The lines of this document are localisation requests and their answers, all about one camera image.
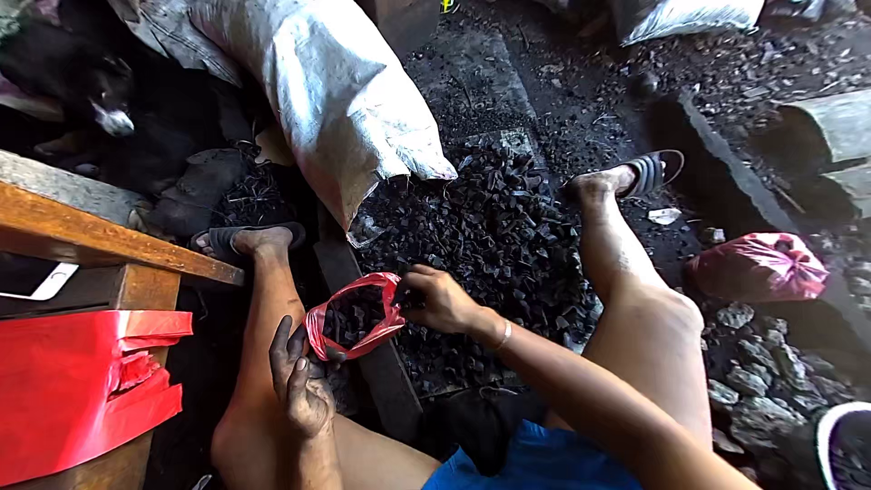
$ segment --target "smartphone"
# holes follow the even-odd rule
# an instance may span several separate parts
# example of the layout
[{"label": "smartphone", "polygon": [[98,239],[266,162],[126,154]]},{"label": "smartphone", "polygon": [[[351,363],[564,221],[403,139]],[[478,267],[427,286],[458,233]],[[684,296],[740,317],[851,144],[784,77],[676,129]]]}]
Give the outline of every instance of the smartphone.
[{"label": "smartphone", "polygon": [[33,301],[52,299],[76,269],[78,265],[74,263],[0,252],[0,296]]}]

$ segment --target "bracelet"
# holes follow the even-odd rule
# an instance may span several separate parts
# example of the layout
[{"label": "bracelet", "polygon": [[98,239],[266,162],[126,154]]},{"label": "bracelet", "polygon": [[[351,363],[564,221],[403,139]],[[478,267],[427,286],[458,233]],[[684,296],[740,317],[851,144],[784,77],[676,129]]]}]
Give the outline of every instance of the bracelet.
[{"label": "bracelet", "polygon": [[505,320],[505,333],[502,336],[502,342],[500,342],[499,346],[496,347],[493,351],[499,352],[499,350],[502,349],[508,343],[508,339],[510,339],[510,338],[511,338],[511,322],[509,322],[506,319]]}]

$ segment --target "foot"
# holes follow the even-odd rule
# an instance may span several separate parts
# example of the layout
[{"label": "foot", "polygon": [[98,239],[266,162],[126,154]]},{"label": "foot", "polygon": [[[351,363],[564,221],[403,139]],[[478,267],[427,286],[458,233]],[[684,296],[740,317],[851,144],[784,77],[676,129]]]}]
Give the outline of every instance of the foot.
[{"label": "foot", "polygon": [[620,165],[601,172],[575,177],[565,185],[566,194],[575,201],[585,195],[614,194],[620,196],[629,192],[638,173],[631,165]]},{"label": "foot", "polygon": [[[294,241],[294,234],[289,229],[284,227],[275,227],[268,229],[256,230],[240,230],[233,235],[233,248],[243,255],[254,255],[255,252],[265,248],[276,248],[287,250],[290,244]],[[203,234],[196,240],[199,251],[203,255],[217,258],[209,243],[209,234]]]}]

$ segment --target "sandal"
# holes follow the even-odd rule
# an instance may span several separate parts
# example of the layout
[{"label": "sandal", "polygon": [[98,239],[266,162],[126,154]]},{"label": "sandal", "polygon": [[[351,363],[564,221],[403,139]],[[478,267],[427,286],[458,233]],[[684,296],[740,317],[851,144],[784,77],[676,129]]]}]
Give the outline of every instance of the sandal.
[{"label": "sandal", "polygon": [[[664,160],[663,156],[667,154],[674,155],[675,158],[679,159],[679,163],[674,165],[674,162]],[[665,168],[662,168],[663,161],[665,162]],[[659,150],[658,152],[646,153],[615,165],[614,167],[630,165],[635,168],[635,172],[638,174],[635,184],[629,187],[629,190],[624,194],[617,197],[641,197],[648,195],[651,191],[659,189],[675,180],[680,171],[684,169],[684,163],[684,154],[678,150]]]},{"label": "sandal", "polygon": [[212,250],[214,250],[215,258],[231,265],[240,265],[245,263],[247,255],[242,255],[233,248],[233,237],[236,233],[242,230],[270,229],[277,227],[287,228],[294,234],[294,240],[287,247],[288,252],[299,248],[306,241],[306,229],[296,221],[288,221],[286,223],[265,225],[261,227],[209,228],[208,230],[201,231],[192,236],[187,247],[190,250],[202,253],[201,247],[197,244],[197,239],[202,235],[208,234],[209,247],[212,247]]}]

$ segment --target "hand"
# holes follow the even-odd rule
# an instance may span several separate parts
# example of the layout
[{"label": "hand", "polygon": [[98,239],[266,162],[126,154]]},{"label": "hand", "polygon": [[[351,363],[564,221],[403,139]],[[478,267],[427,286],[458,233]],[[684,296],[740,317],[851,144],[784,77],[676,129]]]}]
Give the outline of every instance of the hand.
[{"label": "hand", "polygon": [[269,346],[273,388],[294,430],[304,439],[314,439],[332,430],[335,402],[323,370],[302,355],[305,327],[300,325],[289,335],[293,323],[289,315],[282,318]]},{"label": "hand", "polygon": [[396,286],[397,291],[417,289],[425,296],[421,310],[403,310],[402,316],[444,333],[472,334],[486,324],[488,311],[475,303],[463,287],[447,273],[425,265],[414,265]]}]

